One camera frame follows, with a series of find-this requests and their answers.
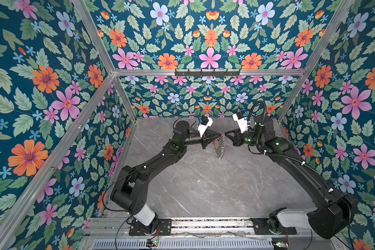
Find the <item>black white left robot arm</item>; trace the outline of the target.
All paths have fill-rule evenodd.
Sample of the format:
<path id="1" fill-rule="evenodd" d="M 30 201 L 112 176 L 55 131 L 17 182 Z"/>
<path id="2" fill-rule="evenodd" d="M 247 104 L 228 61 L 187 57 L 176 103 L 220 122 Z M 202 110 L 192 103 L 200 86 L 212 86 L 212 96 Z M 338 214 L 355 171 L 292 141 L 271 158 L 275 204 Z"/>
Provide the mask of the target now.
<path id="1" fill-rule="evenodd" d="M 146 204 L 150 182 L 167 167 L 177 163 L 189 145 L 199 144 L 205 149 L 223 136 L 209 128 L 213 124 L 210 117 L 202 116 L 199 122 L 197 130 L 193 131 L 187 121 L 178 121 L 173 128 L 173 137 L 158 154 L 140 165 L 124 166 L 115 181 L 110 200 L 137 220 L 147 235 L 156 233 L 158 229 L 158 215 Z"/>

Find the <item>red keyring with metal rings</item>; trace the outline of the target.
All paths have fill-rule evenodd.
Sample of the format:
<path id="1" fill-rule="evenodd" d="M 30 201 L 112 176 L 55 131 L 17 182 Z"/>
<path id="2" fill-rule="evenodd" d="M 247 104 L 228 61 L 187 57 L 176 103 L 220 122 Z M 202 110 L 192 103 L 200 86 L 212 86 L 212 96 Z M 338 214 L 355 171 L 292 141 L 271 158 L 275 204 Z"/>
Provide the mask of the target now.
<path id="1" fill-rule="evenodd" d="M 224 136 L 217 138 L 213 141 L 214 153 L 217 159 L 222 159 L 225 153 Z"/>

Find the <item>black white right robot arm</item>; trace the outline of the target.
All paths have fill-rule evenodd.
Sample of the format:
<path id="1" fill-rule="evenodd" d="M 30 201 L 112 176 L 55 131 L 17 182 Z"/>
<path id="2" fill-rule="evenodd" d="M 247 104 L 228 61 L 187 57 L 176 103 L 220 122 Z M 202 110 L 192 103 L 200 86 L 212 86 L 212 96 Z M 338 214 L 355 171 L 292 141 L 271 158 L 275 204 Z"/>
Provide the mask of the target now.
<path id="1" fill-rule="evenodd" d="M 265 107 L 264 101 L 257 101 L 250 111 L 234 114 L 238 128 L 227 131 L 226 137 L 233 146 L 256 147 L 257 155 L 269 157 L 286 170 L 307 192 L 315 208 L 279 208 L 269 214 L 268 227 L 272 233 L 284 228 L 309 229 L 323 239 L 330 239 L 345 228 L 349 228 L 357 211 L 358 199 L 348 191 L 335 189 L 305 160 L 299 157 L 294 146 L 285 138 L 275 134 L 274 123 L 264 111 L 254 116 L 257 106 Z"/>

